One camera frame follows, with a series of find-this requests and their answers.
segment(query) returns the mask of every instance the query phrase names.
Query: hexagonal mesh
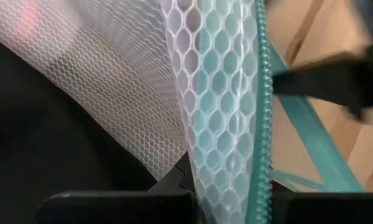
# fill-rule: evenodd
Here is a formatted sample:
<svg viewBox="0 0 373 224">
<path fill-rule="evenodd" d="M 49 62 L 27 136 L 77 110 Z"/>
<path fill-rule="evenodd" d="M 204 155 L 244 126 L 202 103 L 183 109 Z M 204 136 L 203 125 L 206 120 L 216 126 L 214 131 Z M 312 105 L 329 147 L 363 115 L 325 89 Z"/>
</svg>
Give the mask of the hexagonal mesh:
<svg viewBox="0 0 373 224">
<path fill-rule="evenodd" d="M 217 223 L 246 214 L 256 36 L 254 0 L 0 0 L 0 41 L 157 179 L 191 149 L 198 196 Z"/>
</svg>

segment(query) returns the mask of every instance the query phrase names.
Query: mesh laundry bag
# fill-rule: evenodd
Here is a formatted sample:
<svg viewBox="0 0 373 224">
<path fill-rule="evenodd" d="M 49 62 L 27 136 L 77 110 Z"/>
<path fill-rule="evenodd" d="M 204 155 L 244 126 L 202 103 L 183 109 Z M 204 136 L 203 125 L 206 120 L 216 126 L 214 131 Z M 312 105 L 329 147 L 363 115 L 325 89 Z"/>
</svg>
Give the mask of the mesh laundry bag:
<svg viewBox="0 0 373 224">
<path fill-rule="evenodd" d="M 285 67 L 266 38 L 263 0 L 0 0 L 0 41 L 156 179 L 189 150 L 208 222 L 269 219 L 271 74 Z M 361 190 L 306 101 L 274 102 L 273 177 L 295 190 Z M 287 165 L 296 160 L 311 169 Z"/>
</svg>

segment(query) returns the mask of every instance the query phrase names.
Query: teal strap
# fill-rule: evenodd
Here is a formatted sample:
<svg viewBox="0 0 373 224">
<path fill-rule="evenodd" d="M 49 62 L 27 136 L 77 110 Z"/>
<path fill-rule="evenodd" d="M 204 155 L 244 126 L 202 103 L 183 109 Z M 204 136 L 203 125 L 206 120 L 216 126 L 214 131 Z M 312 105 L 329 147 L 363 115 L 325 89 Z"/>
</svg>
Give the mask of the teal strap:
<svg viewBox="0 0 373 224">
<path fill-rule="evenodd" d="M 275 71 L 274 73 L 286 70 L 285 63 L 273 46 L 271 46 L 271 51 L 271 65 Z M 280 96 L 279 100 L 298 135 L 301 137 L 311 160 L 325 183 L 326 189 L 340 192 L 366 191 L 356 180 L 307 99 L 300 96 Z M 290 178 L 290 176 L 285 176 L 285 174 L 279 175 L 284 176 L 284 179 Z"/>
</svg>

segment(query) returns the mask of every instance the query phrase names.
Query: zipper teeth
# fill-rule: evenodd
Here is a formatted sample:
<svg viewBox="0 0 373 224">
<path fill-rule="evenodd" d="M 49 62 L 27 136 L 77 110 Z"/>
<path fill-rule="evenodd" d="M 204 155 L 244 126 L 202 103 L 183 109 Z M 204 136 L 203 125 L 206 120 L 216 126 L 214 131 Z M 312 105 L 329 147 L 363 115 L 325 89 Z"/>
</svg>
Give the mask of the zipper teeth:
<svg viewBox="0 0 373 224">
<path fill-rule="evenodd" d="M 257 28 L 259 41 L 259 55 L 264 74 L 264 105 L 261 108 L 263 123 L 261 129 L 261 159 L 260 174 L 257 186 L 257 221 L 267 223 L 271 221 L 270 196 L 270 150 L 272 145 L 272 71 L 270 65 L 270 50 L 267 39 L 264 0 L 256 0 Z"/>
</svg>

